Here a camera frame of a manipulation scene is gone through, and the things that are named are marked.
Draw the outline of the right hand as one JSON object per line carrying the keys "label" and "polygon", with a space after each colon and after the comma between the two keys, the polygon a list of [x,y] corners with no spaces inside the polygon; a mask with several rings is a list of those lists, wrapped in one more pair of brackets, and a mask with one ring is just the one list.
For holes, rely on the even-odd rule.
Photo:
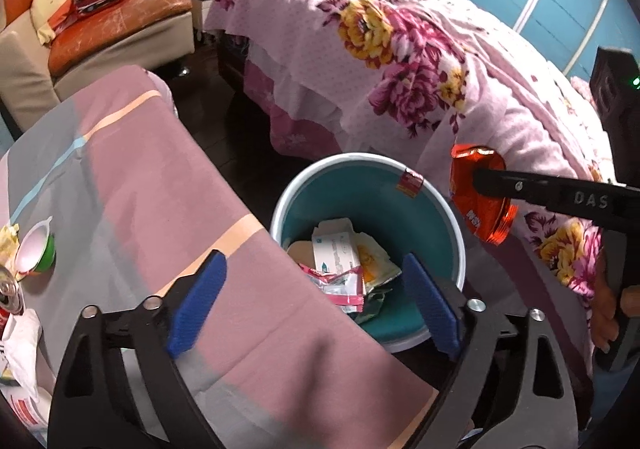
{"label": "right hand", "polygon": [[[615,319],[617,308],[616,297],[606,281],[606,255],[601,251],[596,265],[596,279],[593,284],[593,300],[591,302],[592,317],[590,334],[593,344],[607,353],[611,344],[616,341],[620,327]],[[640,289],[638,285],[627,287],[620,301],[623,313],[629,318],[638,318],[640,311]]]}

